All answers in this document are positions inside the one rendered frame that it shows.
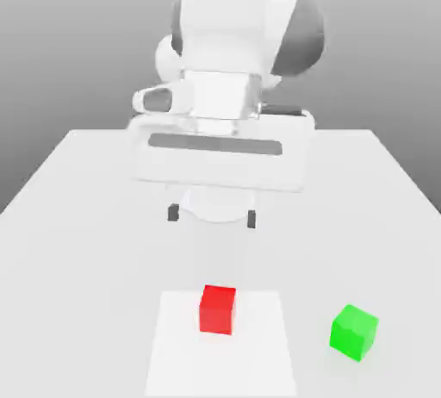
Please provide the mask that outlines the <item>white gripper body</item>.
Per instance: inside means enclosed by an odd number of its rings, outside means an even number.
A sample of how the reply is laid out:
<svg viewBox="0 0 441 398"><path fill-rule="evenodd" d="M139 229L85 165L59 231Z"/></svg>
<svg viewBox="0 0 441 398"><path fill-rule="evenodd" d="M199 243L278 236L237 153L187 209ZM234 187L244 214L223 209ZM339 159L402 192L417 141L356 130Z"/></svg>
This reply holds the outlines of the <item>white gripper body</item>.
<svg viewBox="0 0 441 398"><path fill-rule="evenodd" d="M200 132L202 122L165 113L132 119L127 133L139 180L277 192L304 185L307 147L315 121L263 114L238 121L230 135Z"/></svg>

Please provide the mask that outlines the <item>small red cube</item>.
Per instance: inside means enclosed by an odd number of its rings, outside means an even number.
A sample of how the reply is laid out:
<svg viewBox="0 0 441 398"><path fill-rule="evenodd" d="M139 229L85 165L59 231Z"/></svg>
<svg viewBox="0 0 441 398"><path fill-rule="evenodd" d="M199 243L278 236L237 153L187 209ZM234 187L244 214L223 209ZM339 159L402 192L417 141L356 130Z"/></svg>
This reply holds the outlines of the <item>small red cube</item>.
<svg viewBox="0 0 441 398"><path fill-rule="evenodd" d="M199 304L199 329L205 333L231 335L236 289L205 285Z"/></svg>

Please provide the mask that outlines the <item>small green cube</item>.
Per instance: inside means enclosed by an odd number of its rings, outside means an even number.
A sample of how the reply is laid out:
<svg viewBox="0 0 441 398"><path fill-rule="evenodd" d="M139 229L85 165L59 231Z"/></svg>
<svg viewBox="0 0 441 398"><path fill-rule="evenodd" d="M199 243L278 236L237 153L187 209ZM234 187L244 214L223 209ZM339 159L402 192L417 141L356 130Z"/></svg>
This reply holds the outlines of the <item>small green cube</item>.
<svg viewBox="0 0 441 398"><path fill-rule="evenodd" d="M332 321L329 345L360 362L374 343L378 324L376 316L347 304Z"/></svg>

